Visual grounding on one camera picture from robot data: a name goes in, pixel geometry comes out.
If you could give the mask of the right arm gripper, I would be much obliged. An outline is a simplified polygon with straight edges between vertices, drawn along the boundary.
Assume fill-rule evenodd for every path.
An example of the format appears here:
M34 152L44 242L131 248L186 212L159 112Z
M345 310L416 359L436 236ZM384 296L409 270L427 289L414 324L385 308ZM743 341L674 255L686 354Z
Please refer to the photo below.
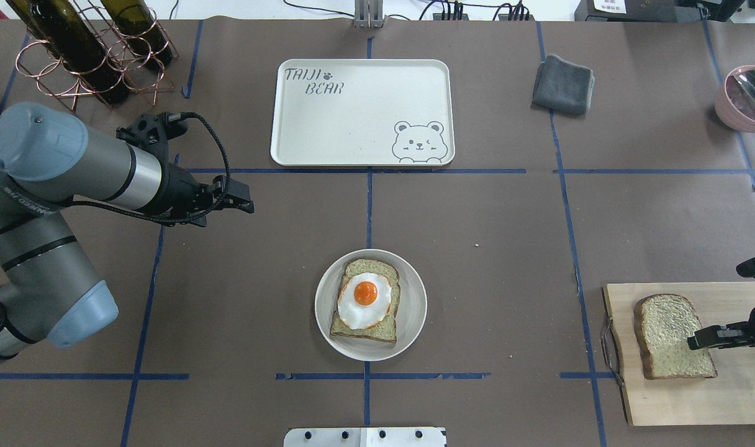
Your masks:
M736 266L736 271L743 278L755 278L755 257L739 263ZM750 312L746 331L749 336L755 339L755 308ZM749 347L751 339L747 334L743 329L730 328L726 325L712 325L699 329L692 336L687 337L687 343L692 350Z

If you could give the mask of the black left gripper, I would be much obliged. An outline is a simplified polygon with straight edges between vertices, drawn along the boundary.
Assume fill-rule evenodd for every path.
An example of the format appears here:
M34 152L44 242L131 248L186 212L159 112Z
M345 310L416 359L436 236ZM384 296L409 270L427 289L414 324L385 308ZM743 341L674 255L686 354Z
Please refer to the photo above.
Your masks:
M196 226L206 225L206 215L213 211L237 209L248 214L255 212L247 184L230 178L230 170L216 176L213 184L201 184L186 169L168 164L168 177L161 205L166 207L161 214L161 225L172 227L196 221Z

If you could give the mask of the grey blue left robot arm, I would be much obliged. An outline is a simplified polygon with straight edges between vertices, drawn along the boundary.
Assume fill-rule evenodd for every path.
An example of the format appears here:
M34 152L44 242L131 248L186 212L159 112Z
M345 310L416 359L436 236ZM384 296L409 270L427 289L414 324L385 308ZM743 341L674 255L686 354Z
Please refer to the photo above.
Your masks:
M141 114L108 135L63 111L20 102L0 116L0 365L42 340L67 348L119 314L61 212L97 207L163 227L206 225L222 209L253 213L249 187L224 172L208 184L170 161L170 140L188 120L182 111Z

